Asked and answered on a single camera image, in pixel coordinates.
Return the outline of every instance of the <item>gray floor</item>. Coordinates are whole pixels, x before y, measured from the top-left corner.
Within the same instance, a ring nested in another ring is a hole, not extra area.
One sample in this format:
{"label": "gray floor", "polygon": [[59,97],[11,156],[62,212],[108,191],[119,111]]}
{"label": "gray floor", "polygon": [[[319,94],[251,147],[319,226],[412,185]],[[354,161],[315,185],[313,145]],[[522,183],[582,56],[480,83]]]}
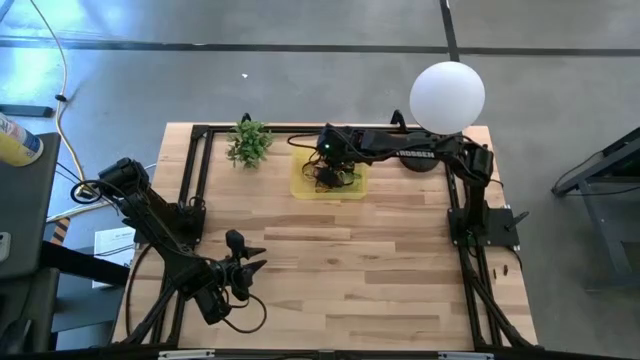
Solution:
{"label": "gray floor", "polygon": [[[42,9],[64,37],[164,42],[446,44],[437,1],[56,1]],[[640,47],[634,0],[450,0],[461,46]],[[17,0],[0,35],[48,36]],[[87,176],[121,156],[155,162],[169,121],[385,123],[410,118],[417,74],[446,55],[67,51],[64,128]],[[579,198],[554,199],[559,174],[640,124],[640,58],[463,56],[485,82],[478,124],[491,129],[505,193],[531,215],[520,227],[525,281],[542,345],[640,357],[640,292],[588,294],[608,258]],[[0,49],[0,102],[48,104],[59,90],[54,50]],[[51,119],[16,119],[40,133]],[[60,161],[71,165],[68,153]],[[73,204],[56,179],[50,212]],[[111,209],[72,221],[68,245],[119,226]]]}

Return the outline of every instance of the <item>white cable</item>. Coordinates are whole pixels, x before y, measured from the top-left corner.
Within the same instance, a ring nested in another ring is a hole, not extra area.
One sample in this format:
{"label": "white cable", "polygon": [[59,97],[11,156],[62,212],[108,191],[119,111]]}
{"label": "white cable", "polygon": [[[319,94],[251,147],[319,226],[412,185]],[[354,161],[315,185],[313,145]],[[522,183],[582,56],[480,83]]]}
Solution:
{"label": "white cable", "polygon": [[[151,165],[147,165],[144,167],[145,170],[151,169],[152,167],[155,167],[156,164],[151,164]],[[78,206],[74,206],[73,208],[61,212],[57,215],[53,215],[53,216],[49,216],[47,218],[47,222],[52,222],[52,221],[58,221],[60,219],[66,218],[66,217],[72,217],[72,216],[76,216],[76,215],[80,215],[82,213],[85,213],[87,211],[91,211],[91,210],[95,210],[95,209],[100,209],[103,208],[105,206],[109,205],[108,202],[106,201],[101,201],[99,203],[95,203],[95,204],[91,204],[91,205],[87,205],[87,206],[83,206],[83,205],[78,205]]]}
{"label": "white cable", "polygon": [[[62,45],[60,45],[60,40],[58,40],[58,37],[53,32],[53,29],[51,29],[51,26],[49,26],[49,22],[44,17],[40,9],[38,8],[38,5],[36,5],[34,0],[29,0],[29,1],[31,1],[31,5],[33,5],[34,9],[36,9],[36,11],[38,12],[38,15],[40,15],[40,18],[42,19],[44,24],[47,26],[47,29],[49,29],[49,32],[51,33],[51,37],[53,37],[53,39],[56,41],[56,45],[58,45],[58,50],[60,51],[60,57],[62,58],[62,68],[64,70],[64,77],[62,80],[62,89],[60,89],[59,95],[64,97],[65,90],[67,89],[68,70],[67,70],[67,59],[64,56],[64,51],[62,51]],[[82,181],[85,181],[84,171],[82,171],[82,166],[80,165],[78,156],[76,155],[76,152],[73,150],[73,147],[71,147],[69,140],[67,139],[67,137],[64,135],[64,132],[62,131],[62,125],[60,124],[60,120],[62,117],[61,110],[62,110],[62,101],[58,100],[58,105],[56,106],[56,130],[58,131],[58,134],[60,134],[60,137],[62,138],[62,142],[67,147],[67,149],[69,149],[69,152],[71,153],[71,158],[73,159],[73,163],[76,165],[76,169],[78,170],[78,177]]]}

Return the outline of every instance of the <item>yellow tray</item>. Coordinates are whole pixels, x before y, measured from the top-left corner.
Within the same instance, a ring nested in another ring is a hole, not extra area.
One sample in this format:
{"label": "yellow tray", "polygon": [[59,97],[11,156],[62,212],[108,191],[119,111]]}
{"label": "yellow tray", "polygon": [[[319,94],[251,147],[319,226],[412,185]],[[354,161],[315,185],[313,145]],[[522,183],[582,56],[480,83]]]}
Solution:
{"label": "yellow tray", "polygon": [[296,147],[291,154],[291,194],[301,200],[357,200],[367,195],[367,173],[369,167],[366,164],[356,164],[355,173],[360,178],[353,184],[324,192],[316,191],[316,180],[309,180],[302,174],[302,166],[309,161],[313,150]]}

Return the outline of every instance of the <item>wooden table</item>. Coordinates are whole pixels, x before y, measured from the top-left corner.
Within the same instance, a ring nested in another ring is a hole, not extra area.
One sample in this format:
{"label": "wooden table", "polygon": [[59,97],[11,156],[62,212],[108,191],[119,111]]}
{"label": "wooden table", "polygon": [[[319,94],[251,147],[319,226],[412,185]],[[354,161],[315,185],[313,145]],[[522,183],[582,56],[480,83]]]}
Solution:
{"label": "wooden table", "polygon": [[[169,123],[166,128],[153,188],[167,201],[178,198],[192,125]],[[470,127],[465,134],[491,147],[487,127]],[[289,192],[292,149],[286,137],[275,136],[268,161],[259,170],[244,170],[233,168],[225,158],[226,139],[217,135],[205,192],[205,233],[197,250],[223,258],[228,254],[224,234],[229,229],[240,231],[248,245],[267,249],[256,257],[269,262],[251,288],[267,304],[265,326],[251,335],[236,333],[224,323],[207,326],[195,302],[189,301],[180,346],[472,349],[458,254],[446,221],[450,205],[443,165],[418,174],[390,159],[371,167],[368,195],[362,200],[296,200]],[[189,196],[195,191],[198,163],[194,169]],[[493,178],[499,179],[497,167]],[[504,204],[497,183],[487,188],[486,197],[492,207]],[[487,261],[497,303],[535,343],[517,260],[507,250],[488,248]],[[507,275],[502,271],[505,264]],[[152,250],[135,279],[132,326],[158,296],[162,269],[162,259]],[[479,307],[483,335],[489,340],[485,311]],[[172,306],[168,309],[165,335],[173,315]],[[233,310],[229,320],[252,328],[261,316],[254,303]],[[114,341],[124,337],[121,308]]]}

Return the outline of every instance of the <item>white globe lamp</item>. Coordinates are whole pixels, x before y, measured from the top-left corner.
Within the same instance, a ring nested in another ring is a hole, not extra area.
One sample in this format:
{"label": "white globe lamp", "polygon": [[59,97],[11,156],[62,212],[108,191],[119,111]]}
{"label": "white globe lamp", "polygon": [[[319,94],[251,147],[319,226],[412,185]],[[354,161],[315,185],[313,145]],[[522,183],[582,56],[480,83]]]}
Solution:
{"label": "white globe lamp", "polygon": [[469,66],[446,61],[430,66],[413,83],[409,97],[418,124],[449,135],[473,124],[484,106],[484,84]]}

